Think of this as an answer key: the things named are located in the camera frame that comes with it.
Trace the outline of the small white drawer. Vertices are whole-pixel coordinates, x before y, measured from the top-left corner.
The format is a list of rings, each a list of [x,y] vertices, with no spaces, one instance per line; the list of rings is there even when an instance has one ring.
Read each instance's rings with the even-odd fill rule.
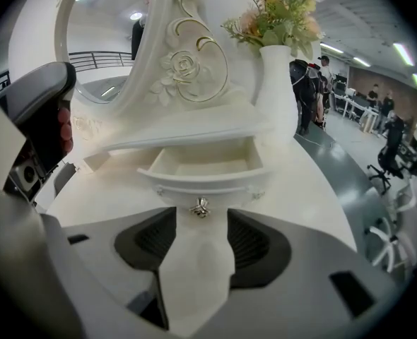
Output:
[[[246,137],[166,147],[148,169],[137,172],[163,202],[206,217],[260,199],[273,170],[267,146]]]

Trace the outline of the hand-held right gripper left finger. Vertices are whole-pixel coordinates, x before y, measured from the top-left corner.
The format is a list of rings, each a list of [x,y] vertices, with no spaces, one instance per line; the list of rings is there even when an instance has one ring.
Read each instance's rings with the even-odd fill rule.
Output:
[[[42,221],[84,339],[177,339],[168,330],[158,276],[176,236],[174,208],[73,227],[51,215]]]

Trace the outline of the white ornate dressing table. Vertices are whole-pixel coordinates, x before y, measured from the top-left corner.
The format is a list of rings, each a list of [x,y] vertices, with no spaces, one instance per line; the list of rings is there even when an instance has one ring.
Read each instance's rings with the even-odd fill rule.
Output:
[[[274,127],[256,107],[260,88],[233,85],[223,48],[199,14],[201,0],[175,0],[166,33],[170,51],[151,86],[148,109],[103,114],[72,103],[80,170],[51,204],[48,215],[62,227],[123,218],[157,208],[174,208],[177,224],[214,222],[230,209],[265,215],[356,244],[344,211],[318,166],[294,139],[280,148],[268,141]],[[274,164],[265,194],[245,206],[221,208],[199,217],[163,202],[138,168],[148,169],[163,148],[255,137]],[[170,245],[158,267],[169,323]]]

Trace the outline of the person's left hand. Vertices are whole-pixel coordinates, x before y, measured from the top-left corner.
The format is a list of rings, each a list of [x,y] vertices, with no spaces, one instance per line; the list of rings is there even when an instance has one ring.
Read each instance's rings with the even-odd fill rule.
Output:
[[[67,108],[62,107],[59,109],[57,118],[59,122],[61,147],[65,154],[68,154],[72,151],[74,146],[71,128],[71,113]]]

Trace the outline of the black office chair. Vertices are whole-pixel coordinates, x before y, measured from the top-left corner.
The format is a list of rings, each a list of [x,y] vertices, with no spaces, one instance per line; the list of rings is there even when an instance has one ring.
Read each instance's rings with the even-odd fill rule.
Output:
[[[400,144],[397,148],[389,148],[386,145],[378,153],[377,164],[378,167],[367,165],[367,170],[373,172],[368,179],[381,181],[381,196],[384,196],[392,187],[392,177],[408,180],[417,176],[417,153],[405,144]]]

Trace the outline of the oval white framed mirror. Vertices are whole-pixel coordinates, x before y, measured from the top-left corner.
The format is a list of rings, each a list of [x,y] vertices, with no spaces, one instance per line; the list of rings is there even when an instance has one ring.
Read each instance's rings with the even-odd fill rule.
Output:
[[[60,59],[76,72],[72,102],[103,114],[148,109],[174,2],[59,0]]]

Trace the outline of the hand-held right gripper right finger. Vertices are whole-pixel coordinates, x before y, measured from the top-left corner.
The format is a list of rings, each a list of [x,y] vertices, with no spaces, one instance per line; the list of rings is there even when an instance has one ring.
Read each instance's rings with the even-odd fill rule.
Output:
[[[395,290],[337,238],[230,209],[180,218],[169,253],[169,329],[195,339],[327,339]]]

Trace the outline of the artificial flower bouquet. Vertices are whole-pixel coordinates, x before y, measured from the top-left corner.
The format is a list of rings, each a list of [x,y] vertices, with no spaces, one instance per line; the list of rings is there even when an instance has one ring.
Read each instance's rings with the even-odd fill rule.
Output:
[[[312,60],[312,44],[324,37],[314,17],[316,5],[316,0],[249,0],[241,16],[227,19],[221,27],[252,49],[286,46],[292,57],[302,54]]]

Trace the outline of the white office desk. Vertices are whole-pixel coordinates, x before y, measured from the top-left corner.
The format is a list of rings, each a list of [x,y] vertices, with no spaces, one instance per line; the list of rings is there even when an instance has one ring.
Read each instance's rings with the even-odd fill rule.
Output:
[[[364,113],[368,114],[367,101],[361,97],[335,94],[335,110],[350,120],[359,121]]]

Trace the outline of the white ceramic vase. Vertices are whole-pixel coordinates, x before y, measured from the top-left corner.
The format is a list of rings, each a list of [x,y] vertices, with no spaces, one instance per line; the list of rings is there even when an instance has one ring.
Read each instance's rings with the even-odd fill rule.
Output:
[[[271,45],[259,52],[264,73],[255,107],[274,127],[268,141],[283,148],[293,140],[298,126],[298,106],[290,80],[290,48]]]

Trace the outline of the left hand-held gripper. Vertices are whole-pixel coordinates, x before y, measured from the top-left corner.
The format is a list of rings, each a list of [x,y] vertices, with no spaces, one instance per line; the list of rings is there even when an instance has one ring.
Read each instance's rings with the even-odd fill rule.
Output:
[[[67,155],[60,143],[58,112],[71,112],[77,76],[69,62],[45,64],[0,92],[0,108],[25,136],[4,190],[33,202]]]

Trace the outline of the white office chair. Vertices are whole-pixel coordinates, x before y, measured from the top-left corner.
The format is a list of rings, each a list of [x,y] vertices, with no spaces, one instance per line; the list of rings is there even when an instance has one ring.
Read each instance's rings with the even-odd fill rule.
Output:
[[[417,198],[412,183],[398,190],[393,209],[392,218],[378,218],[365,229],[367,236],[376,237],[382,243],[370,262],[388,273],[404,267],[409,274],[417,267]]]

